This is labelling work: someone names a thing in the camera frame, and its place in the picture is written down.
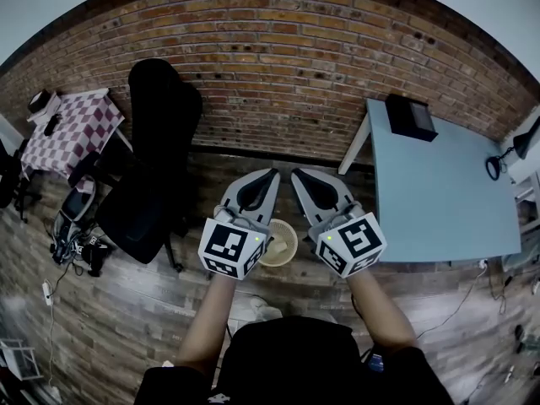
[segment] electrical outlet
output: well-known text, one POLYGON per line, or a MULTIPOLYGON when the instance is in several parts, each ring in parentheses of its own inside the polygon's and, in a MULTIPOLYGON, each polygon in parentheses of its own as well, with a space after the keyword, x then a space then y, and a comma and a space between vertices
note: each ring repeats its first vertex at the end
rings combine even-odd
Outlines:
POLYGON ((43 296, 45 297, 47 306, 52 306, 51 287, 49 286, 49 283, 44 282, 41 287, 43 288, 43 296))

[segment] black box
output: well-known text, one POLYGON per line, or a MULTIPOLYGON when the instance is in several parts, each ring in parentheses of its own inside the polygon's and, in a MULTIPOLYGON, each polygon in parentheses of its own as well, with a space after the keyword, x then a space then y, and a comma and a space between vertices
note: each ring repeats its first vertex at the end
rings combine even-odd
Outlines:
POLYGON ((37 111, 42 110, 49 103, 50 98, 51 94, 47 90, 42 90, 38 94, 35 94, 28 104, 28 111, 35 114, 37 111))
POLYGON ((438 135, 428 104, 399 94, 389 94, 385 104, 392 133, 429 142, 438 135))

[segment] power cord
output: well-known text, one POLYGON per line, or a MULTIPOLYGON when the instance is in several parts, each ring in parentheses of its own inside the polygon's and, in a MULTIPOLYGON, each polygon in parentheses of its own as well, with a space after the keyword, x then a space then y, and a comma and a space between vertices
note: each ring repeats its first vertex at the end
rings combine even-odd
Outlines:
POLYGON ((78 266, 77 264, 73 263, 73 270, 75 271, 75 274, 79 277, 83 276, 84 269, 82 266, 78 266))
POLYGON ((500 292, 499 295, 495 296, 495 292, 493 290, 493 284, 491 282, 491 270, 489 270, 489 292, 491 293, 491 297, 494 301, 498 301, 500 299, 500 306, 499 306, 499 315, 504 315, 506 313, 506 296, 505 296, 505 289, 510 284, 513 276, 509 276, 505 282, 503 283, 503 289, 500 292))
POLYGON ((474 387, 474 390, 471 391, 471 394, 469 396, 467 396, 467 399, 465 399, 462 402, 462 405, 469 405, 469 401, 471 400, 471 397, 473 397, 473 394, 476 393, 477 390, 482 386, 482 382, 483 382, 483 380, 485 380, 486 376, 494 375, 494 374, 496 374, 496 372, 492 372, 491 370, 488 370, 485 374, 483 374, 482 378, 480 378, 480 381, 478 382, 476 387, 474 387))
POLYGON ((69 261, 67 263, 67 266, 66 266, 66 269, 64 270, 64 273, 62 273, 62 276, 60 276, 60 278, 58 278, 57 284, 54 286, 54 289, 49 294, 49 297, 52 297, 52 295, 56 293, 56 291, 58 290, 58 284, 63 279, 63 277, 66 276, 66 274, 68 273, 69 266, 71 266, 72 263, 73 263, 73 259, 71 259, 71 261, 69 261))
MULTIPOLYGON (((49 289, 51 289, 51 283, 45 279, 45 283, 49 286, 49 289)), ((51 348, 51 353, 49 355, 49 387, 52 388, 52 328, 54 327, 54 305, 51 305, 51 328, 49 329, 49 347, 51 348)))
POLYGON ((532 268, 531 270, 526 270, 525 272, 514 273, 514 276, 521 276, 522 274, 535 273, 540 270, 540 267, 532 268))
POLYGON ((54 237, 52 236, 52 232, 49 231, 49 229, 52 228, 52 226, 47 227, 47 225, 45 225, 46 220, 49 220, 49 219, 43 218, 41 220, 41 223, 43 224, 43 228, 45 228, 45 232, 47 233, 47 235, 51 238, 51 240, 54 240, 54 237))
POLYGON ((467 291, 467 293, 465 294, 465 297, 463 298, 462 302, 459 304, 459 306, 457 307, 456 310, 454 310, 452 312, 452 314, 446 318, 441 324, 439 324, 438 326, 436 327, 431 327, 429 328, 428 330, 426 330, 425 332, 421 332, 416 338, 417 339, 420 339, 425 333, 427 332, 433 332, 434 330, 436 330, 437 328, 439 327, 442 327, 444 326, 463 306, 463 304, 465 303, 465 300, 467 300, 467 297, 471 294, 471 291, 473 291, 473 288, 474 288, 474 285, 476 285, 476 282, 478 281, 478 278, 480 278, 480 276, 482 276, 484 273, 486 273, 486 271, 488 270, 488 267, 486 265, 486 267, 482 270, 482 272, 480 272, 480 274, 474 278, 474 282, 472 282, 472 285, 471 287, 469 288, 469 290, 467 291))

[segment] brick wall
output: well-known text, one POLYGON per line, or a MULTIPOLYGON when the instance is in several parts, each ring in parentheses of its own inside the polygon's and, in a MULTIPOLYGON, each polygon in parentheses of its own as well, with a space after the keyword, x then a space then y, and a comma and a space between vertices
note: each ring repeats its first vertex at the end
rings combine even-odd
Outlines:
MULTIPOLYGON (((42 88, 111 88, 131 114, 127 75, 168 60, 202 93, 197 144, 341 159, 365 99, 389 93, 500 140, 540 86, 500 44, 433 0, 97 0, 0 67, 0 112, 29 135, 42 88)), ((129 134, 129 121, 123 131, 129 134)))

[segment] checkered tablecloth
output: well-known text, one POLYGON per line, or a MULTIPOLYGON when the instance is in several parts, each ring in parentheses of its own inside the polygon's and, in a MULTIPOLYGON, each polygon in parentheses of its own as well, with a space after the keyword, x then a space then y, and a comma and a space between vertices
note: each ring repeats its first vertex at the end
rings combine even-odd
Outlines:
MULTIPOLYGON (((68 178, 88 153, 101 152, 124 116, 107 97, 107 89, 60 96, 60 121, 51 136, 47 123, 38 125, 24 150, 21 162, 28 170, 55 171, 68 178)), ((91 192, 94 183, 83 179, 77 186, 91 192)))

